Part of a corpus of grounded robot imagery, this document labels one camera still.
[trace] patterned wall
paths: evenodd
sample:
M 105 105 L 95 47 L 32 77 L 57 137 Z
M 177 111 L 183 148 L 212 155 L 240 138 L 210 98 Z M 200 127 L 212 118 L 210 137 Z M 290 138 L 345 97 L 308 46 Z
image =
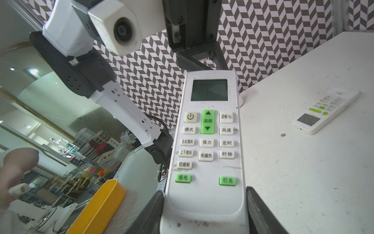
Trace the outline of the patterned wall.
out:
M 51 0 L 24 1 L 48 20 Z M 239 76 L 238 90 L 331 39 L 331 9 L 331 0 L 223 0 L 217 40 L 229 69 Z M 140 50 L 124 57 L 100 44 L 95 49 L 110 62 L 134 103 L 171 128 L 176 125 L 186 71 L 176 65 L 166 31 L 144 39 Z M 211 61 L 205 64 L 214 67 Z
M 349 0 L 349 29 L 374 30 L 374 0 Z

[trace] green button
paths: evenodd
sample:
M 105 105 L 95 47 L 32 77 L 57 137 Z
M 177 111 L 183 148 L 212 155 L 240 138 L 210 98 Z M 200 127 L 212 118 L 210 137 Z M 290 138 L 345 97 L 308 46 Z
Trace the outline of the green button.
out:
M 177 183 L 191 183 L 191 175 L 177 174 L 175 177 Z
M 214 110 L 203 110 L 201 117 L 201 134 L 214 134 Z
M 314 111 L 314 112 L 317 112 L 317 113 L 321 113 L 320 110 L 316 110 L 316 109 L 314 109 L 314 108 L 309 108 L 309 110 Z
M 236 178 L 235 177 L 220 177 L 220 185 L 228 185 L 228 186 L 235 186 L 236 185 Z

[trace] yellow tray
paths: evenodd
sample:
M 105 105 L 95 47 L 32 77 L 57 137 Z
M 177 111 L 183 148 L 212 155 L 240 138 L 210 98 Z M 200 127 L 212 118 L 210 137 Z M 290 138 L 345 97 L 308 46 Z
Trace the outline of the yellow tray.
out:
M 108 180 L 95 193 L 66 234 L 101 234 L 126 194 L 117 179 Z

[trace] robotic arm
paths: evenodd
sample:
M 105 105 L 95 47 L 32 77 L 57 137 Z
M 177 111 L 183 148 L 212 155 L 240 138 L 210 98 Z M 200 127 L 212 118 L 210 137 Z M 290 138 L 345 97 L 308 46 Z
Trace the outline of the robotic arm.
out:
M 167 129 L 150 121 L 130 100 L 110 64 L 93 49 L 95 39 L 116 54 L 129 54 L 140 48 L 144 37 L 164 28 L 158 1 L 56 0 L 43 31 L 31 33 L 30 41 L 71 91 L 116 116 L 157 164 L 169 167 L 173 139 Z

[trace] air conditioner remote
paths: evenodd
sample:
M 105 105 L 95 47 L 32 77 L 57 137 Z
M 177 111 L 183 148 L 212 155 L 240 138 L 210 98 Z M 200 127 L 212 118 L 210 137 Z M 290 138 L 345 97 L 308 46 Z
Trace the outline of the air conditioner remote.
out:
M 237 75 L 189 72 L 160 234 L 249 233 Z
M 313 135 L 354 102 L 359 95 L 360 92 L 357 90 L 348 91 L 338 88 L 332 93 L 323 95 L 292 123 L 296 128 Z

